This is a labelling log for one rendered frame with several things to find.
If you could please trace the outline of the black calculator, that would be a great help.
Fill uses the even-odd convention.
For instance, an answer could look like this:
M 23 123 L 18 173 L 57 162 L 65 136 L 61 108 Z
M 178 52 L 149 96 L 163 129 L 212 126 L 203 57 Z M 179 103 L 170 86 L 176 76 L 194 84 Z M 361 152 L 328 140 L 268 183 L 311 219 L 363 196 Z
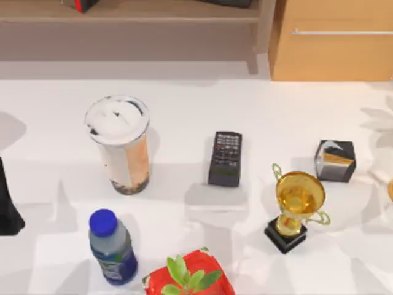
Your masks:
M 241 176 L 242 134 L 218 131 L 215 134 L 208 184 L 238 187 Z

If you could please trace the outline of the black cube box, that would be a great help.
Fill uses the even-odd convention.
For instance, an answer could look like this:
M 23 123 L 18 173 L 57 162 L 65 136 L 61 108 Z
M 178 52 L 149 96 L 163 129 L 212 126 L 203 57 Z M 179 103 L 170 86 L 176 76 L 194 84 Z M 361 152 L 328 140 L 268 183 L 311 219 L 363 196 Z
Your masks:
M 352 141 L 320 140 L 314 156 L 318 180 L 348 183 L 356 164 Z

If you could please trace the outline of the black flat object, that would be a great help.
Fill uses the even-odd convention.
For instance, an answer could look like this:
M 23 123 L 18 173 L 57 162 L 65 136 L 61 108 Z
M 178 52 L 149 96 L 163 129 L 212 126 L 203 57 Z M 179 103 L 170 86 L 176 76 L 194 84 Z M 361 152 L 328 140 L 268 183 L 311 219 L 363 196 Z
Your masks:
M 203 2 L 220 5 L 220 6 L 227 6 L 227 7 L 237 7 L 246 9 L 251 6 L 252 0 L 201 0 Z

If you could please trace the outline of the bubble tea cup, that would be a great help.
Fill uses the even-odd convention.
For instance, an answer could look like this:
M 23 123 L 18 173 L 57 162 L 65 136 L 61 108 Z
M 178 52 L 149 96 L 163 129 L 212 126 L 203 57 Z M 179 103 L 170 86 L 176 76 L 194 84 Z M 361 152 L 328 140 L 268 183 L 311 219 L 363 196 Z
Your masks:
M 128 95 L 105 96 L 89 107 L 84 124 L 113 188 L 123 195 L 144 190 L 150 178 L 150 112 L 145 103 Z

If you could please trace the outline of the wooden open shelf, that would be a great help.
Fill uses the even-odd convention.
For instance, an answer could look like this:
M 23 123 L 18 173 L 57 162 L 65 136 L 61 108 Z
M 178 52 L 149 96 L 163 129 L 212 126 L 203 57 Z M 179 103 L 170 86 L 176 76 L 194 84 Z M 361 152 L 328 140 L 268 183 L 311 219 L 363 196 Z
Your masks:
M 0 0 L 0 62 L 161 66 L 240 62 L 258 71 L 275 0 L 248 8 L 203 0 Z

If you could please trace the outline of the blue cap bottle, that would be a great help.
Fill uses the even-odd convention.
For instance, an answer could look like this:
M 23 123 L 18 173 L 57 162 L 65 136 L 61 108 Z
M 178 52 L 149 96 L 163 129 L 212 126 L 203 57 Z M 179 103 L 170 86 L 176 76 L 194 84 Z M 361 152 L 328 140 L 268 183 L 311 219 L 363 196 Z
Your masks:
M 129 231 L 109 209 L 96 210 L 89 219 L 90 249 L 103 277 L 112 285 L 131 281 L 138 270 Z

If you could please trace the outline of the gold trophy black base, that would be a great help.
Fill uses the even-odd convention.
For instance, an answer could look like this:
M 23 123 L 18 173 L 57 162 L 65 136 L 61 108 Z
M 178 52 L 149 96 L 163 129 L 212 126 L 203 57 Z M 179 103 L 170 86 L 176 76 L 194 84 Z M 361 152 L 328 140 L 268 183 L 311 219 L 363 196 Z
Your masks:
M 272 170 L 280 215 L 267 224 L 264 233 L 282 254 L 286 254 L 306 239 L 307 223 L 328 226 L 331 219 L 321 211 L 326 193 L 315 176 L 303 171 L 283 173 L 276 163 L 272 164 Z

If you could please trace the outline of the wooden cupboard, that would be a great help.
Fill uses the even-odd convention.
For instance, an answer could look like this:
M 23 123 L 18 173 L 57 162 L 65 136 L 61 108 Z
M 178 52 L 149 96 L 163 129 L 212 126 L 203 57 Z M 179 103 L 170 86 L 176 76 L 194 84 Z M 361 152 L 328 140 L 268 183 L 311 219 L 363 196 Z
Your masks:
M 393 0 L 276 0 L 268 47 L 274 81 L 393 79 L 393 36 L 304 36 L 300 31 L 393 31 Z

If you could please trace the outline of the red plant pot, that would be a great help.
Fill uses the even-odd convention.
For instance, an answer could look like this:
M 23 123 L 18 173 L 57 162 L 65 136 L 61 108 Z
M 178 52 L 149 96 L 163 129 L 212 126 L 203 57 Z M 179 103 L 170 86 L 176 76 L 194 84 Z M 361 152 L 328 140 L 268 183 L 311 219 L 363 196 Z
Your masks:
M 166 265 L 142 279 L 146 295 L 236 295 L 206 247 L 166 258 Z

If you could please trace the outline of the black and red box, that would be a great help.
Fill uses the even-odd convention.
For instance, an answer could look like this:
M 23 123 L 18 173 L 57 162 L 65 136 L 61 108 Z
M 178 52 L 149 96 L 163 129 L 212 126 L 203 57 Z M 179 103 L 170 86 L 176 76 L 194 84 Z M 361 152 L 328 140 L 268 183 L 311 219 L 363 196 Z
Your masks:
M 85 13 L 100 0 L 60 0 L 60 2 L 78 12 Z

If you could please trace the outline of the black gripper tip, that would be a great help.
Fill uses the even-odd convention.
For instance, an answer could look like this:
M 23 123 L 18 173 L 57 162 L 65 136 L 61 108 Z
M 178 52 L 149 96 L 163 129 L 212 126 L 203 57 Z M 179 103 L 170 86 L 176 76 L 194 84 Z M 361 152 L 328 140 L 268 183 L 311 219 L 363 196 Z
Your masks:
M 15 236 L 25 227 L 25 221 L 10 196 L 4 164 L 0 158 L 0 236 Z

